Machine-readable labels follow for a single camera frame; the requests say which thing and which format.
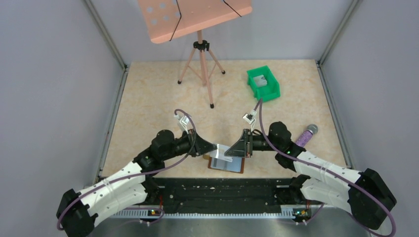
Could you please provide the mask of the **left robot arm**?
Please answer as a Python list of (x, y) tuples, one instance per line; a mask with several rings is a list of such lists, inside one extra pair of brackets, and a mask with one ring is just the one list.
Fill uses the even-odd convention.
[(66, 191), (56, 213), (57, 229), (69, 237), (88, 236), (117, 212), (155, 199), (158, 187), (152, 177), (167, 170), (166, 160), (180, 155), (198, 157), (216, 149), (193, 129), (179, 138), (170, 130), (159, 131), (148, 148), (116, 173), (80, 191)]

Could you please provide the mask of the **white VIP card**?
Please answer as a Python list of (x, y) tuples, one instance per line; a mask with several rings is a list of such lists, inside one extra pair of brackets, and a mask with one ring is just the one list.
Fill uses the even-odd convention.
[(218, 160), (223, 160), (223, 161), (226, 161), (226, 162), (232, 162), (233, 157), (228, 157), (228, 156), (225, 155), (225, 152), (229, 149), (230, 149), (229, 146), (222, 145), (222, 144), (217, 144), (216, 145), (216, 150), (211, 151), (209, 153), (209, 156), (211, 158), (215, 158), (215, 159), (218, 159)]

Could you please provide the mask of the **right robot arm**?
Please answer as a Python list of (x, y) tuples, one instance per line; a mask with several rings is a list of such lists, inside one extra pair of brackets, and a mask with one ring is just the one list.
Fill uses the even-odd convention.
[(397, 200), (381, 176), (367, 168), (358, 171), (323, 160), (291, 140), (281, 121), (269, 126), (267, 136), (244, 129), (242, 137), (224, 155), (252, 156), (254, 151), (280, 151), (275, 160), (299, 175), (290, 184), (291, 196), (319, 201), (350, 214), (361, 225), (377, 230)]

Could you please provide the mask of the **brown leather card holder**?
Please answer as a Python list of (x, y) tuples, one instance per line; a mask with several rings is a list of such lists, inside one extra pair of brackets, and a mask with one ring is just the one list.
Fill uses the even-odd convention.
[(208, 160), (208, 168), (232, 173), (244, 173), (245, 159), (233, 157), (232, 162), (211, 158), (209, 155), (203, 155), (203, 158)]

